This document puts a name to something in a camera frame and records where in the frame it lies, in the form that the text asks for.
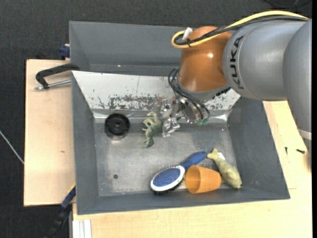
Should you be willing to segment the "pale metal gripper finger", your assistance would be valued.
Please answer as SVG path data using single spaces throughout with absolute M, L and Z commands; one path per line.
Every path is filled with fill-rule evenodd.
M 180 124 L 176 118 L 167 118 L 162 123 L 162 135 L 168 137 L 180 128 Z
M 160 117 L 173 117 L 173 104 L 166 101 L 162 101 L 159 108 Z

